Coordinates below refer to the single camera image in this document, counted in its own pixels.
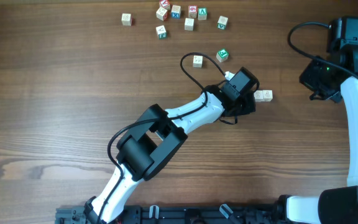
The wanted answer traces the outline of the blue P wooden block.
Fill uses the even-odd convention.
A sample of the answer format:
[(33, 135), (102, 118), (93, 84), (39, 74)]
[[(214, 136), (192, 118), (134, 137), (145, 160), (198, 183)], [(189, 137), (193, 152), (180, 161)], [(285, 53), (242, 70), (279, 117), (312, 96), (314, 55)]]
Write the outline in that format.
[(257, 90), (254, 92), (254, 99), (256, 102), (263, 102), (264, 101), (264, 95), (262, 90)]

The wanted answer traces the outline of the blue edged wooden block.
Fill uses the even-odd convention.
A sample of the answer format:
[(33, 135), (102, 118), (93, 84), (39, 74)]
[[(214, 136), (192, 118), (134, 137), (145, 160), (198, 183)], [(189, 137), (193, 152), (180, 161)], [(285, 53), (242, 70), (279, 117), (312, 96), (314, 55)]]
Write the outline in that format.
[(272, 90), (263, 90), (262, 91), (263, 94), (263, 99), (265, 102), (269, 102), (273, 100), (273, 92)]

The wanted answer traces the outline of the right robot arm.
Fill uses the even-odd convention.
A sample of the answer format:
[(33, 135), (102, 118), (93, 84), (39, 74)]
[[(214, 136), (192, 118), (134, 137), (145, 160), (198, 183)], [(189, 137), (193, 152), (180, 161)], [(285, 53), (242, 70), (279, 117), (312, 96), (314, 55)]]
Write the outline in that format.
[(290, 36), (287, 41), (311, 59), (299, 77), (313, 92), (310, 99), (345, 103), (350, 149), (347, 185), (315, 197), (282, 195), (276, 215), (292, 223), (358, 223), (358, 17), (340, 17), (323, 27), (328, 30), (328, 59), (300, 50)]

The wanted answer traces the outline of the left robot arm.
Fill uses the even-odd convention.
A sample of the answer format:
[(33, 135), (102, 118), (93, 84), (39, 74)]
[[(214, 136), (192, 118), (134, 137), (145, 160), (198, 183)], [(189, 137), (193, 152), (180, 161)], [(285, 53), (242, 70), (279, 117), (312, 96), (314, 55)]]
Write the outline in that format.
[(167, 165), (189, 133), (223, 117), (253, 113), (258, 88), (258, 79), (241, 68), (221, 83), (203, 88), (197, 99), (183, 106), (163, 110), (154, 104), (147, 108), (135, 123), (111, 138), (119, 151), (116, 157), (108, 153), (115, 170), (101, 194), (85, 203), (87, 220), (112, 223), (135, 188)]

